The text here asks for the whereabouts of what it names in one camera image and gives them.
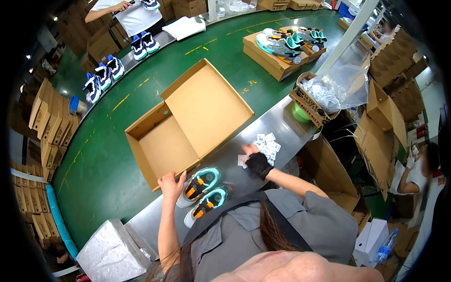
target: green bowl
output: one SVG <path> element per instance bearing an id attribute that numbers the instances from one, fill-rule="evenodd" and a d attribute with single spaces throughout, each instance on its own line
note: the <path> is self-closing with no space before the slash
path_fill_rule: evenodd
<path id="1" fill-rule="evenodd" d="M 294 104 L 294 107 L 291 109 L 291 114 L 293 117 L 302 123 L 308 123 L 310 122 L 310 118 L 308 117 L 307 113 L 304 112 L 303 109 L 301 109 L 298 105 Z"/>

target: gray shirt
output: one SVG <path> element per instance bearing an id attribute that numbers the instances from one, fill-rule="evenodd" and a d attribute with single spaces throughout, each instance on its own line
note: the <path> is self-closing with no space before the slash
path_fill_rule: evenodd
<path id="1" fill-rule="evenodd" d="M 304 200 L 290 190 L 265 191 L 312 250 L 334 263 L 348 263 L 359 229 L 357 222 L 333 200 L 307 192 Z M 260 235 L 260 203 L 229 211 L 191 247 L 195 282 L 231 272 L 266 251 Z"/>

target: black glove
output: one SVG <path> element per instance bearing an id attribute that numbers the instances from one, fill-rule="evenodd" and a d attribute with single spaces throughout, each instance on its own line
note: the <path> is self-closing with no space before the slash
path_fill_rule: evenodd
<path id="1" fill-rule="evenodd" d="M 250 155 L 246 165 L 262 180 L 265 180 L 269 171 L 274 168 L 268 163 L 266 156 L 260 152 Z"/>

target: white shoe box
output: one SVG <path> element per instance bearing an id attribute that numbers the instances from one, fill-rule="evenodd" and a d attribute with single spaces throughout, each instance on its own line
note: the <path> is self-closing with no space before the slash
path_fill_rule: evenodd
<path id="1" fill-rule="evenodd" d="M 364 229 L 355 241 L 352 256 L 357 266 L 368 266 L 374 268 L 377 252 L 388 238 L 388 225 L 386 220 L 374 218 L 367 222 Z"/>

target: long brown hair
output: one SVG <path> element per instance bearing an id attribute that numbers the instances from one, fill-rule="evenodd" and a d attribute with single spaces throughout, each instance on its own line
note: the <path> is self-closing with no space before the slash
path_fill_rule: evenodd
<path id="1" fill-rule="evenodd" d="M 262 241 L 266 249 L 261 248 L 255 241 L 254 243 L 262 252 L 277 250 L 298 251 L 298 249 L 295 248 L 280 231 L 276 222 L 271 217 L 268 207 L 264 201 L 260 204 L 260 235 L 262 236 Z M 182 278 L 183 280 L 187 280 L 187 277 L 190 281 L 194 281 L 196 274 L 190 265 L 190 251 L 191 243 L 187 248 L 180 251 L 180 265 L 177 272 L 171 271 L 174 262 L 178 258 L 177 253 L 174 253 L 169 255 L 169 259 L 166 260 L 168 261 L 168 264 L 171 265 L 171 267 L 166 271 L 166 274 L 163 274 L 161 264 L 158 263 L 152 268 L 144 282 L 178 282 L 182 281 Z"/>

